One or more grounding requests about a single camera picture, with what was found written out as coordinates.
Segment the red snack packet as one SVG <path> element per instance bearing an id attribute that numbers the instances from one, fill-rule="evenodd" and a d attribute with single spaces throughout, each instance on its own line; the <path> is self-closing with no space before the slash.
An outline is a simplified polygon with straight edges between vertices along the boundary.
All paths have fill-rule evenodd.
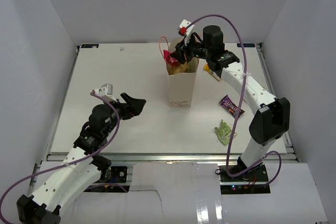
<path id="1" fill-rule="evenodd" d="M 163 58 L 164 61 L 170 66 L 170 67 L 177 67 L 180 66 L 181 63 L 176 60 L 175 58 L 173 58 L 171 56 L 171 53 L 168 50 L 163 50 Z"/>

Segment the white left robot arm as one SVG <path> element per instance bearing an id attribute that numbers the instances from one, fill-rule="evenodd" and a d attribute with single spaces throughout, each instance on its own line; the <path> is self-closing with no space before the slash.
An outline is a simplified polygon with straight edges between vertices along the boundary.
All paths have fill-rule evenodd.
<path id="1" fill-rule="evenodd" d="M 122 120 L 141 114 L 146 100 L 122 93 L 120 102 L 102 90 L 91 95 L 102 103 L 92 109 L 62 164 L 52 168 L 52 175 L 29 196 L 18 199 L 21 223 L 60 223 L 62 212 L 91 184 L 110 178 L 111 162 L 100 152 L 116 136 Z"/>

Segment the yellow snack bar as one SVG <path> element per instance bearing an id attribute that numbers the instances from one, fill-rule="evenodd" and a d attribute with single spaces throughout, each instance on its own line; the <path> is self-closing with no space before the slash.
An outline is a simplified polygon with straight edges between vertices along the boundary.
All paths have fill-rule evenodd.
<path id="1" fill-rule="evenodd" d="M 215 78 L 217 81 L 221 81 L 221 78 L 214 72 L 212 71 L 208 64 L 206 63 L 204 68 L 203 68 L 204 71 L 206 71 L 207 73 L 209 73 L 213 78 Z"/>

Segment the purple chocolate candy bar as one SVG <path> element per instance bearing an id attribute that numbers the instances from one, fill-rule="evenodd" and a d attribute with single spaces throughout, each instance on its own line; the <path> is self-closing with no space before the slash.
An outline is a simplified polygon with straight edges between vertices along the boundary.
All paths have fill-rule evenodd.
<path id="1" fill-rule="evenodd" d="M 219 104 L 225 108 L 234 118 L 238 113 L 238 106 L 229 98 L 228 95 L 224 96 Z"/>

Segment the brown kraft chips bag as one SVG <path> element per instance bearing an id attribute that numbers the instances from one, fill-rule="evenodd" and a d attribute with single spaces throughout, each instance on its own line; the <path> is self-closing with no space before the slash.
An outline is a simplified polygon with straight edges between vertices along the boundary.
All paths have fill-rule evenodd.
<path id="1" fill-rule="evenodd" d="M 189 63 L 179 64 L 176 66 L 172 66 L 171 70 L 169 70 L 169 75 L 175 75 L 178 73 L 187 73 L 189 71 Z"/>

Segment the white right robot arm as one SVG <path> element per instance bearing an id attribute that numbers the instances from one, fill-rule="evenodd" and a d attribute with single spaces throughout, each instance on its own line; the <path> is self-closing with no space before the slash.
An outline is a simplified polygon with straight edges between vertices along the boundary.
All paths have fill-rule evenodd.
<path id="1" fill-rule="evenodd" d="M 204 27 L 201 38 L 193 32 L 193 25 L 185 23 L 179 26 L 178 33 L 183 39 L 176 44 L 172 57 L 182 64 L 194 58 L 206 60 L 211 71 L 240 93 L 254 115 L 249 126 L 251 139 L 237 164 L 226 171 L 230 177 L 250 181 L 256 175 L 255 166 L 269 155 L 273 143 L 288 131 L 290 102 L 269 93 L 248 75 L 247 64 L 241 63 L 225 48 L 220 27 Z"/>

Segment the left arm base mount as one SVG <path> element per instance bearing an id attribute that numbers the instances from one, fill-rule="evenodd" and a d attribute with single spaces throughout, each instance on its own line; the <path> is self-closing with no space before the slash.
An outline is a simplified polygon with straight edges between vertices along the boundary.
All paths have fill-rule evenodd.
<path id="1" fill-rule="evenodd" d="M 127 193 L 129 191 L 127 182 L 128 168 L 126 166 L 112 166 L 107 175 L 88 187 L 88 193 Z"/>

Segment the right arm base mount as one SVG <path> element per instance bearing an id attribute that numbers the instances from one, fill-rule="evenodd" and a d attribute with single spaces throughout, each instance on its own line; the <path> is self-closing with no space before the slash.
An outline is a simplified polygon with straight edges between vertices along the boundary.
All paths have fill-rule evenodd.
<path id="1" fill-rule="evenodd" d="M 220 166 L 215 174 L 220 178 L 220 192 L 222 195 L 269 194 L 270 186 L 268 174 L 264 164 L 239 177 L 226 174 L 225 166 Z"/>

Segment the green snack packet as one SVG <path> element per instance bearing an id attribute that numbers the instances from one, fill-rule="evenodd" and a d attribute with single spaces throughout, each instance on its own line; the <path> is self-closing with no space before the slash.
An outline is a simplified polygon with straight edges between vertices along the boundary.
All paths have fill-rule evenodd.
<path id="1" fill-rule="evenodd" d="M 220 125 L 218 127 L 214 127 L 214 131 L 218 140 L 224 146 L 227 146 L 232 134 L 231 127 L 224 120 L 221 120 Z"/>

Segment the beige paper gift bag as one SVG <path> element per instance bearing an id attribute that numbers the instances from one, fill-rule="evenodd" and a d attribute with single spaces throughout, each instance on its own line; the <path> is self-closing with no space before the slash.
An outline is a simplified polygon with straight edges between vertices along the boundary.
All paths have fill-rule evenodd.
<path id="1" fill-rule="evenodd" d="M 166 37 L 160 37 L 159 50 L 162 58 L 163 50 L 168 50 L 170 53 L 172 53 L 174 46 L 177 44 L 177 42 L 178 40 L 174 40 L 169 43 Z M 187 73 L 178 73 L 175 75 L 169 75 L 169 70 L 171 70 L 171 67 L 166 62 L 165 64 L 168 80 L 167 92 L 169 106 L 173 108 L 190 107 L 192 105 L 192 97 L 199 60 L 197 58 L 194 58 L 189 62 L 189 71 Z"/>

